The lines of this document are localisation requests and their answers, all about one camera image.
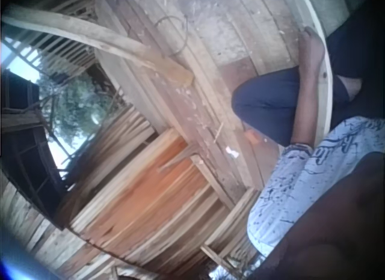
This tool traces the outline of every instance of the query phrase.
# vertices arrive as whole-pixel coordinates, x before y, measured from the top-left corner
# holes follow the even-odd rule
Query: leg
[[[371,23],[372,15],[365,4],[327,39],[333,76],[334,128],[342,120],[353,117],[359,110],[367,109],[365,75],[378,55],[378,24]],[[348,93],[336,75],[363,78],[363,89],[350,107]],[[258,131],[281,145],[289,145],[294,123],[295,107],[299,90],[298,67],[270,73],[242,84],[233,94],[232,106],[236,115]]]
[[[247,124],[278,144],[290,143],[300,88],[298,67],[250,79],[234,93],[232,108]],[[348,103],[349,97],[338,77],[334,77],[333,100]]]
[[[348,105],[335,105],[331,128],[347,118],[384,118],[384,20],[376,2],[363,4],[328,38],[333,72],[362,79],[362,88]]]

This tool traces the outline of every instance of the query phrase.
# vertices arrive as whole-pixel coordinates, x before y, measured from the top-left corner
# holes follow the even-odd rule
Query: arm
[[[299,39],[300,92],[291,144],[314,145],[318,113],[318,76],[325,47],[318,34],[306,28]]]

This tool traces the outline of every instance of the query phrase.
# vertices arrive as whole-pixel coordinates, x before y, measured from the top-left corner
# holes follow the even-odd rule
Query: knee
[[[234,113],[240,117],[245,109],[262,106],[265,101],[265,85],[265,81],[254,78],[237,87],[231,100]]]

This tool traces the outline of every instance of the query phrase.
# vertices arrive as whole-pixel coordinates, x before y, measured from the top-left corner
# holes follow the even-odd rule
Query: wooden beam
[[[333,75],[324,30],[310,0],[294,0],[300,14],[300,26],[313,28],[325,46],[325,57],[318,78],[318,120],[315,145],[318,145],[330,130],[331,110],[333,107]]]
[[[236,279],[242,279],[243,275],[241,272],[236,270],[229,262],[225,259],[222,259],[217,253],[215,253],[209,246],[203,245],[200,248],[208,257],[210,257],[218,265],[226,269],[232,276]]]
[[[252,208],[256,200],[258,199],[259,191],[249,189],[242,196],[242,198],[236,203],[234,209],[230,212],[225,220],[218,226],[218,228],[211,234],[211,236],[205,241],[205,245],[211,245],[214,241],[218,240],[224,233],[228,232],[231,227],[237,224]]]
[[[41,126],[41,121],[34,112],[24,114],[2,114],[1,132],[14,132]]]
[[[192,162],[196,165],[199,171],[205,176],[206,180],[209,182],[213,190],[217,193],[219,200],[230,210],[235,206],[233,200],[228,196],[226,191],[223,189],[219,181],[211,173],[209,167],[205,164],[205,161],[199,155],[192,155],[190,157]]]
[[[183,149],[178,155],[176,155],[174,158],[172,158],[170,161],[168,161],[166,164],[161,166],[158,171],[162,172],[163,170],[173,166],[174,164],[177,164],[184,159],[192,156],[193,154],[197,154],[199,150],[199,146],[197,144],[190,144],[186,148]]]
[[[7,41],[2,41],[3,44],[5,44],[5,46],[7,48],[9,48],[13,53],[15,53],[20,59],[22,59],[23,61],[25,61],[29,66],[31,66],[32,68],[34,68],[35,70],[37,70],[39,73],[43,74],[43,75],[47,75],[49,76],[47,73],[43,72],[42,70],[40,70],[38,67],[35,67],[34,65],[32,65],[32,63],[30,61],[28,61],[27,58],[25,58],[17,49],[15,49],[10,43],[8,43]]]
[[[136,65],[150,68],[183,87],[190,86],[194,75],[181,65],[142,43],[124,37],[95,23],[63,14],[9,5],[2,21],[19,28],[47,32],[96,47]]]

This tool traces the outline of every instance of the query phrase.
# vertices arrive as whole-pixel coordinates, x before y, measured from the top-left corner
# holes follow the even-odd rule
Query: wood grain
[[[127,58],[134,63],[159,72],[169,80],[189,86],[193,74],[170,58],[145,45],[122,37],[110,29],[75,17],[48,11],[10,5],[2,21],[19,28],[48,32]]]

